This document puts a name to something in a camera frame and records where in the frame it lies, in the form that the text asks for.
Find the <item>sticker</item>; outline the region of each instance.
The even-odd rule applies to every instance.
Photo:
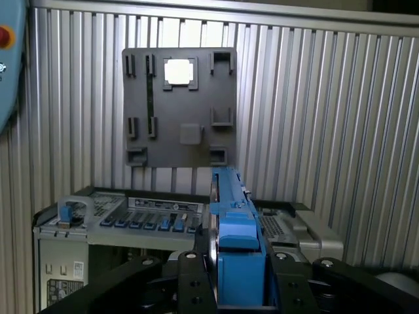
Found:
[[[83,280],[84,277],[84,263],[74,262],[73,278],[75,280]]]
[[[55,280],[50,279],[46,283],[46,305],[50,306],[61,299],[64,299],[69,294],[83,288],[84,284],[81,281],[70,281],[70,280]]]
[[[50,225],[51,226],[55,226],[56,224],[57,224],[57,222],[59,222],[60,221],[60,219],[59,218],[55,218],[55,219],[52,219],[51,221],[50,221]]]
[[[105,205],[102,206],[102,209],[105,209],[106,211],[114,208],[115,204],[112,203],[106,203]]]

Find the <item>bolt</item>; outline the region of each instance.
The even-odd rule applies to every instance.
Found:
[[[153,263],[153,260],[151,260],[150,258],[143,261],[143,265],[151,265],[152,263]]]
[[[333,262],[332,262],[332,261],[330,261],[330,260],[322,260],[322,261],[321,261],[321,264],[322,264],[323,266],[326,266],[326,267],[332,267],[332,266],[333,266]]]
[[[280,260],[285,260],[287,258],[287,255],[283,254],[283,253],[278,253],[276,255],[276,257],[278,257]]]

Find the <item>white label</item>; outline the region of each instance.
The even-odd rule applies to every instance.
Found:
[[[114,207],[114,204],[112,203],[107,203],[104,206],[102,206],[103,209],[105,209],[106,211],[112,209]]]
[[[83,280],[84,277],[84,263],[74,262],[73,278],[74,280]]]
[[[59,222],[60,221],[60,219],[59,218],[55,218],[55,219],[52,219],[51,221],[50,221],[50,225],[51,226],[55,226],[56,224],[57,224],[57,222]]]

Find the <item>blue switch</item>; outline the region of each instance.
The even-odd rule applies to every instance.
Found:
[[[61,223],[70,224],[73,220],[73,208],[71,206],[62,206],[60,208]]]
[[[168,218],[164,218],[162,220],[162,223],[160,225],[160,230],[161,231],[169,231],[170,229],[170,220]]]
[[[185,224],[182,219],[179,219],[175,222],[175,226],[173,227],[173,232],[183,232],[185,229]]]

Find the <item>corrugated metal wall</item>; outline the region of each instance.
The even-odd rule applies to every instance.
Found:
[[[419,264],[416,18],[116,2],[32,1],[25,88],[0,139],[0,313],[29,313],[31,214],[60,196],[91,183],[208,193],[209,169],[124,165],[125,47],[236,47],[247,187],[313,208],[350,264]]]

